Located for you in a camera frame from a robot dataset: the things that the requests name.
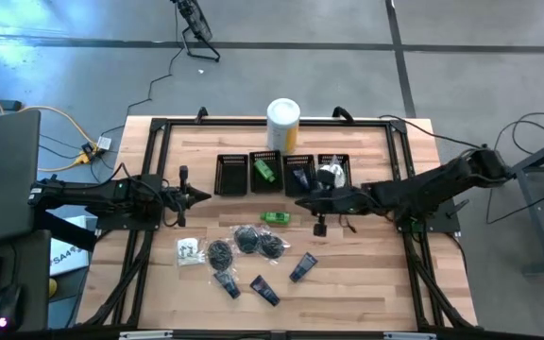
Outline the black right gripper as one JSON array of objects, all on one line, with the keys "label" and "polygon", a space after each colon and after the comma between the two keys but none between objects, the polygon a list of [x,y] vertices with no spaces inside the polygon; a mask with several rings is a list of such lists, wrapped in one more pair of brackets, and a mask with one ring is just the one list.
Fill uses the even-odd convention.
[{"label": "black right gripper", "polygon": [[360,189],[352,186],[335,188],[333,175],[324,170],[316,171],[318,188],[309,195],[295,201],[301,208],[316,214],[318,222],[314,225],[314,236],[325,237],[327,214],[359,214],[371,213],[371,201]]}]

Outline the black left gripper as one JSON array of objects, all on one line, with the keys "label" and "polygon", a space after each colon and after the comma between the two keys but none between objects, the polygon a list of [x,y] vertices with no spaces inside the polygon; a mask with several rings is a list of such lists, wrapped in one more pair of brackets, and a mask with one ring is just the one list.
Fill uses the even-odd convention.
[{"label": "black left gripper", "polygon": [[192,184],[188,183],[188,166],[182,165],[179,168],[179,186],[167,186],[161,191],[161,197],[163,204],[169,210],[177,214],[177,221],[169,225],[164,222],[166,226],[186,226],[185,213],[189,209],[188,206],[194,206],[195,204],[208,200],[212,196],[207,192],[197,189]]}]

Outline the bagged white shower cap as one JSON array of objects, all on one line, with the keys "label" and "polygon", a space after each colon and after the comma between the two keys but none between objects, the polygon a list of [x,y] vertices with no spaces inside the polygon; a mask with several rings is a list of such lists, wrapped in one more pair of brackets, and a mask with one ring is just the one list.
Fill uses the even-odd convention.
[{"label": "bagged white shower cap", "polygon": [[347,175],[345,171],[343,170],[343,167],[339,164],[333,164],[330,167],[330,171],[334,175],[334,187],[335,188],[341,188],[344,187],[347,184]]}]

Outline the small green bottle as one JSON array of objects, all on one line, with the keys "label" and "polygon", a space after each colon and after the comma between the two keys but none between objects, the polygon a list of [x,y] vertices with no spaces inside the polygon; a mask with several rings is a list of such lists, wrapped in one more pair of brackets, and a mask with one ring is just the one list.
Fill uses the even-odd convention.
[{"label": "small green bottle", "polygon": [[258,179],[264,180],[269,183],[273,183],[276,181],[276,174],[272,170],[272,168],[261,159],[258,159],[254,162],[254,169],[256,173],[256,177]]},{"label": "small green bottle", "polygon": [[291,221],[289,212],[262,212],[261,220],[266,224],[288,225]]}]

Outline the black slotted plastic basket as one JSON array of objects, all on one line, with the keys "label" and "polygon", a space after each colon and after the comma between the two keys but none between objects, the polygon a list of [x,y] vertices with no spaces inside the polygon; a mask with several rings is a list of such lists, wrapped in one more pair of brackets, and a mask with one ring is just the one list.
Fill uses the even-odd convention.
[{"label": "black slotted plastic basket", "polygon": [[337,154],[342,155],[344,157],[343,159],[343,170],[345,171],[347,175],[347,184],[344,186],[350,186],[352,184],[351,182],[351,170],[350,170],[350,163],[349,163],[349,155],[348,154]]},{"label": "black slotted plastic basket", "polygon": [[[258,159],[264,160],[275,172],[277,176],[275,182],[269,183],[256,177],[254,162]],[[251,152],[249,154],[249,161],[251,171],[250,187],[253,193],[276,193],[283,189],[281,153],[279,150]]]},{"label": "black slotted plastic basket", "polygon": [[216,159],[214,193],[217,196],[245,196],[248,176],[247,154],[220,154]]},{"label": "black slotted plastic basket", "polygon": [[[284,192],[287,196],[298,197],[308,195],[315,187],[315,160],[313,155],[287,155],[282,158],[284,175]],[[296,181],[292,171],[303,168],[310,182],[310,190],[304,191]]]}]

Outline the white yellow wipes canister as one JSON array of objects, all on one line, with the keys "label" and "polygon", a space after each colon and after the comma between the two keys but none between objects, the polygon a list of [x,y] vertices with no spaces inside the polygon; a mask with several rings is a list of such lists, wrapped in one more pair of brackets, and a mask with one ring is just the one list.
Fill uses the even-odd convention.
[{"label": "white yellow wipes canister", "polygon": [[297,146],[300,119],[299,105],[289,98],[272,101],[266,111],[267,146],[282,154],[292,153]]}]

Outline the black diagonal strut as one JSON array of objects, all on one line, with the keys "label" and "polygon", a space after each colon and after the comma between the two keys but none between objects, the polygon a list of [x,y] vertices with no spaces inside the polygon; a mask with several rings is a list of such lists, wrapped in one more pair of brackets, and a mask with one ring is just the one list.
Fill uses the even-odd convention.
[{"label": "black diagonal strut", "polygon": [[52,237],[80,249],[93,252],[97,237],[92,231],[81,228],[47,211],[34,212],[34,228],[49,230]]}]

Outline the white cardboard box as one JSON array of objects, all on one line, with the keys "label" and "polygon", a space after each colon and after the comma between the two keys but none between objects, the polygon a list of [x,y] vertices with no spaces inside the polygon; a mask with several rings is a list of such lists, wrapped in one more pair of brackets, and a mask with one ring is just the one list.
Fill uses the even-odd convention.
[{"label": "white cardboard box", "polygon": [[89,253],[77,246],[51,239],[49,275],[56,277],[89,265]]}]

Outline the black floor fan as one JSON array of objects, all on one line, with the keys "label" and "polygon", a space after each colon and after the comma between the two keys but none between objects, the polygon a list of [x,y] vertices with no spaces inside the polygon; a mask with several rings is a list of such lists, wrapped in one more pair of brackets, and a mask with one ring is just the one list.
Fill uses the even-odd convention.
[{"label": "black floor fan", "polygon": [[[209,23],[198,3],[198,0],[170,1],[175,5],[175,8],[178,10],[179,14],[188,25],[185,29],[181,31],[182,43],[187,55],[191,58],[201,60],[211,60],[214,62],[220,61],[220,54],[210,44],[210,40],[213,38],[213,34],[211,32]],[[209,48],[214,53],[214,57],[194,54],[187,43],[186,34],[188,31],[191,31],[193,33],[194,38],[198,42],[203,43],[207,48]]]}]

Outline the black computer desk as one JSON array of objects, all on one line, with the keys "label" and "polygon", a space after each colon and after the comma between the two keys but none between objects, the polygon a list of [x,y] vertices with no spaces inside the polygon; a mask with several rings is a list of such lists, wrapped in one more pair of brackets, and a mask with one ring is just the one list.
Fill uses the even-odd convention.
[{"label": "black computer desk", "polygon": [[0,291],[12,283],[22,286],[22,325],[13,332],[47,328],[49,255],[47,231],[0,242]]}]

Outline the dark grey flat panel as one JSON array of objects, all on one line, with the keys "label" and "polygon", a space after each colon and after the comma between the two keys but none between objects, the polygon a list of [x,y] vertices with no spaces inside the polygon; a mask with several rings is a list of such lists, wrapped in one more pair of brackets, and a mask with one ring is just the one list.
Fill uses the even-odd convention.
[{"label": "dark grey flat panel", "polygon": [[0,241],[33,229],[28,197],[37,175],[40,122],[37,110],[0,116]]}]

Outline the black computer mouse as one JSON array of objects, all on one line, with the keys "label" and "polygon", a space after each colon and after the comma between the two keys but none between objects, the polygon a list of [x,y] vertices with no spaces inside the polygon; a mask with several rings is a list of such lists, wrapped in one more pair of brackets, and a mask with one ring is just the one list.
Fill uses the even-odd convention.
[{"label": "black computer mouse", "polygon": [[0,332],[15,332],[22,325],[22,286],[12,283],[0,291]]}]

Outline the black aluminium table frame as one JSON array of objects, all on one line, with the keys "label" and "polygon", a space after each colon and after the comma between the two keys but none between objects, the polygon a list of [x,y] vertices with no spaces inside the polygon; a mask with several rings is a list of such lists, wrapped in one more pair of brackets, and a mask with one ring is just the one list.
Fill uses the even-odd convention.
[{"label": "black aluminium table frame", "polygon": [[[129,172],[142,170],[145,145],[152,117],[129,117],[122,137],[117,163]],[[189,167],[189,181],[198,189],[213,193],[216,158],[219,154],[248,154],[264,150],[266,128],[247,126],[248,118],[206,117],[200,125],[171,126],[164,176],[173,184],[179,179],[179,166]],[[387,124],[394,132],[396,162],[384,127],[349,126],[323,118],[334,126],[303,126],[297,135],[298,154],[348,154],[352,183],[392,179],[421,173],[439,165],[433,137],[412,126],[401,134],[398,121]],[[401,137],[409,139],[412,162],[405,169]],[[232,267],[241,296],[233,299],[213,278],[208,265],[179,267],[176,241],[186,237],[207,241],[231,238],[230,227],[257,224],[259,214],[289,212],[290,224],[271,229],[290,247],[276,263],[253,255],[238,255]],[[375,215],[352,216],[352,233],[327,217],[326,237],[313,236],[315,217],[281,193],[239,197],[215,195],[195,205],[187,215],[187,227],[155,232],[149,266],[146,269],[142,310],[138,327],[142,329],[190,330],[281,330],[281,331],[413,331],[416,317],[403,240],[395,227]],[[126,253],[128,233],[114,231],[98,243],[93,253],[86,288],[77,313],[77,322],[87,321],[106,300],[119,281]],[[446,235],[429,236],[435,278],[444,294],[462,317],[477,324],[466,271],[457,245]],[[289,275],[305,252],[318,263],[298,283]],[[280,297],[272,306],[249,284],[258,276]]]}]

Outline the silver edge bracket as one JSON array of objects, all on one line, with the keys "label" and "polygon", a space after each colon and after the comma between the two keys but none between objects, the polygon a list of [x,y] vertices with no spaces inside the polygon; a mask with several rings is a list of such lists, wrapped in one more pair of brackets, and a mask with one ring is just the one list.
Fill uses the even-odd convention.
[{"label": "silver edge bracket", "polygon": [[383,334],[383,340],[437,340],[435,333],[387,331]]},{"label": "silver edge bracket", "polygon": [[171,330],[157,331],[123,331],[118,340],[172,340],[174,333]]}]

